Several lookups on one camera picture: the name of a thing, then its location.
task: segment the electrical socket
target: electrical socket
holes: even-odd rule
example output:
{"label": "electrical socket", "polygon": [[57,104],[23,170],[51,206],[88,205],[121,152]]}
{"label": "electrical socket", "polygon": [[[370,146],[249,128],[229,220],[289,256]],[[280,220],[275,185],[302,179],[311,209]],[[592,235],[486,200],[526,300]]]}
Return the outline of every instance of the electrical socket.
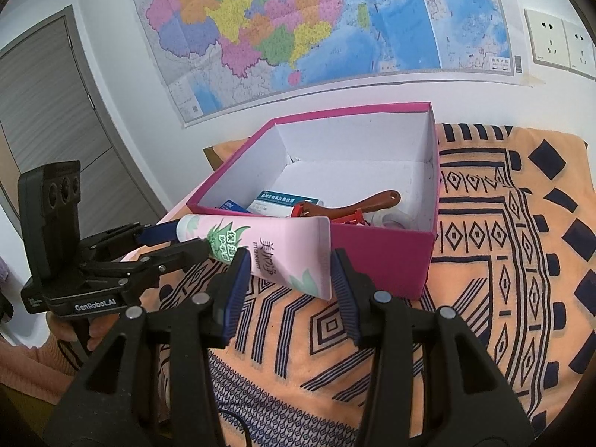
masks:
{"label": "electrical socket", "polygon": [[534,62],[568,70],[569,50],[562,20],[534,10],[525,12]]}
{"label": "electrical socket", "polygon": [[594,50],[592,39],[588,32],[581,26],[563,20],[567,47],[569,48],[569,61],[571,72],[593,79],[596,77],[596,62],[594,62]]}

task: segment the box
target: box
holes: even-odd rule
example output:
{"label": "box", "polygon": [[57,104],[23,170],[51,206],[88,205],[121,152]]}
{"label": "box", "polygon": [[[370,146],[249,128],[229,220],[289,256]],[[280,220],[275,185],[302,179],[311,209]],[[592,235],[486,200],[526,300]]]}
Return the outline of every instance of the box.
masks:
{"label": "box", "polygon": [[416,231],[332,223],[332,248],[378,289],[419,298],[436,238],[439,153],[429,103],[311,112],[265,124],[187,202],[193,213],[232,200],[248,207],[263,190],[317,197],[326,207],[394,189]]}

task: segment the hand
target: hand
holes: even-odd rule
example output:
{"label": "hand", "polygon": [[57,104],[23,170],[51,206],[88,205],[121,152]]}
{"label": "hand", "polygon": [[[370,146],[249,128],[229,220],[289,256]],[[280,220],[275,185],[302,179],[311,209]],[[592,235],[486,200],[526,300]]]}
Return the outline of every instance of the hand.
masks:
{"label": "hand", "polygon": [[[89,324],[89,336],[91,338],[87,342],[87,349],[89,351],[94,351],[95,348],[97,348],[101,340],[118,320],[118,317],[117,314],[110,314],[107,316],[100,316],[91,321]],[[70,325],[70,322],[56,317],[51,312],[46,313],[45,320],[48,323],[50,332],[59,340],[67,341],[69,343],[78,340],[75,330]]]}

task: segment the colorful map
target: colorful map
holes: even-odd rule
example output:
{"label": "colorful map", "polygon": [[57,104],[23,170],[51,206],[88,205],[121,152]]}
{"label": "colorful map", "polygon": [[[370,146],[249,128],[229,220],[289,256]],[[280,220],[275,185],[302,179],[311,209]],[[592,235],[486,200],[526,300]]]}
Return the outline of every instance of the colorful map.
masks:
{"label": "colorful map", "polygon": [[512,75],[500,0],[134,0],[185,123],[326,82]]}

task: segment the brown handle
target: brown handle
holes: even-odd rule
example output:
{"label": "brown handle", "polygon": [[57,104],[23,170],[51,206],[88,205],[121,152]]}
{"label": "brown handle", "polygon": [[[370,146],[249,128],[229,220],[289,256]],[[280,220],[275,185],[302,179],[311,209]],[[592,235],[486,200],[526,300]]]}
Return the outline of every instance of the brown handle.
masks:
{"label": "brown handle", "polygon": [[351,215],[352,213],[355,213],[357,209],[361,209],[362,213],[372,213],[383,209],[390,209],[397,205],[401,199],[402,197],[395,190],[387,190],[341,209],[326,209],[325,207],[320,207],[308,201],[303,201],[300,203],[302,206],[302,213],[300,216],[329,217],[330,220],[335,220]]}

